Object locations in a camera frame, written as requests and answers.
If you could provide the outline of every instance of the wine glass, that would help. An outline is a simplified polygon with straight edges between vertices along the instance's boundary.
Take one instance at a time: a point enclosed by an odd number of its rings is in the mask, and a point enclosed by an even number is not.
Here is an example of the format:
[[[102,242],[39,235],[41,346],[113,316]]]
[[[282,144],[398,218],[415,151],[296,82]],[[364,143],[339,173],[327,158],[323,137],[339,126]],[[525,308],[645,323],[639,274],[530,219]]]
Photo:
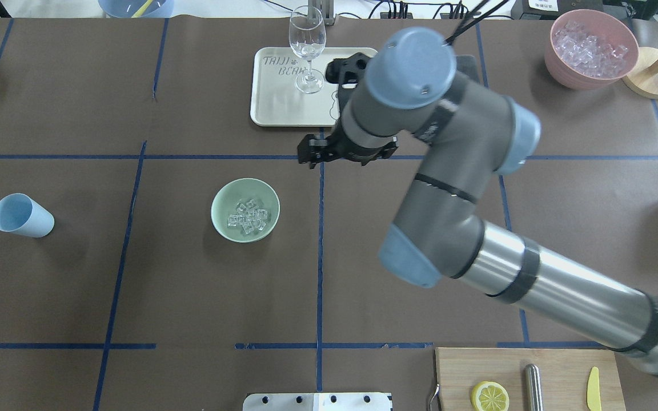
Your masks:
[[[306,94],[318,93],[324,86],[324,76],[311,67],[311,60],[321,55],[327,42],[321,11],[314,6],[301,6],[293,10],[288,39],[294,54],[308,60],[308,71],[296,76],[296,88]]]

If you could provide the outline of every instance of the green bowl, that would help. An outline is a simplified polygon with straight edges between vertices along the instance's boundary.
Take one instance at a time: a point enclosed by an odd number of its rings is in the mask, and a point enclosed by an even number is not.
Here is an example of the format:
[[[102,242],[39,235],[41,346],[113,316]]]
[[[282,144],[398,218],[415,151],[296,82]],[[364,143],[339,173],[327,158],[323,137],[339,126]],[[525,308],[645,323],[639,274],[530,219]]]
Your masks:
[[[266,228],[262,232],[254,236],[245,236],[240,227],[227,226],[227,217],[230,214],[237,213],[235,208],[238,206],[238,203],[250,198],[259,198],[263,201],[263,208],[268,210],[270,219],[267,221]],[[266,184],[266,182],[261,182],[258,179],[238,179],[234,180],[234,182],[229,182],[217,192],[215,199],[212,200],[212,207],[210,209],[212,225],[215,226],[220,236],[236,243],[253,243],[264,239],[276,227],[280,213],[281,202],[276,191]]]

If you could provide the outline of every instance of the tabletop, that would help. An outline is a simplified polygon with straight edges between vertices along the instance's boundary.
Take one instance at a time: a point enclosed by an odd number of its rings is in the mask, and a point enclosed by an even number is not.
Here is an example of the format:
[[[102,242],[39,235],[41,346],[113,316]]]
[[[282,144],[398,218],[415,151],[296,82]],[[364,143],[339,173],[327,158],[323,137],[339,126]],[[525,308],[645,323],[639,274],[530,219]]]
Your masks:
[[[447,21],[352,21],[331,47],[379,49]],[[551,22],[488,21],[459,37],[485,86],[543,124],[478,214],[658,295],[658,101],[617,82],[572,91],[546,72]],[[0,19],[0,198],[55,216],[42,239],[0,232],[0,410],[240,409],[249,393],[382,391],[425,408],[435,346],[592,348],[551,320],[444,279],[410,286],[376,258],[425,146],[392,159],[298,164],[327,128],[249,117],[252,61],[287,19]],[[634,21],[658,47],[658,23]],[[268,182],[274,232],[234,244],[210,205]],[[618,359],[627,409],[658,379]]]

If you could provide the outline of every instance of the white bracket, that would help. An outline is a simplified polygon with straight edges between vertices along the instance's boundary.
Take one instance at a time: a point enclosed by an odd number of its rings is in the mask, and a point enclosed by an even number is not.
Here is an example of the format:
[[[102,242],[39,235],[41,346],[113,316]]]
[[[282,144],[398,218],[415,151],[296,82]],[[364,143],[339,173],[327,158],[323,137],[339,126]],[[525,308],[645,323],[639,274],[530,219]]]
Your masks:
[[[251,394],[243,411],[392,411],[389,393]]]

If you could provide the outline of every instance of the wooden cutting board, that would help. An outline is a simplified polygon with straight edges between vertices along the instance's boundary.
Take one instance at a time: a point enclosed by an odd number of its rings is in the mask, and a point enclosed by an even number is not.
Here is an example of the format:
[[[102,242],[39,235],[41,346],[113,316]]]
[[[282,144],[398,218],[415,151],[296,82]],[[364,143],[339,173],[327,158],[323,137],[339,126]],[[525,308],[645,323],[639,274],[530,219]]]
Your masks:
[[[436,348],[436,371],[443,411],[473,411],[472,388],[496,381],[509,393],[509,411],[525,411],[524,367],[540,367],[545,411],[588,411],[591,367],[600,370],[603,411],[625,411],[616,358],[605,349]]]

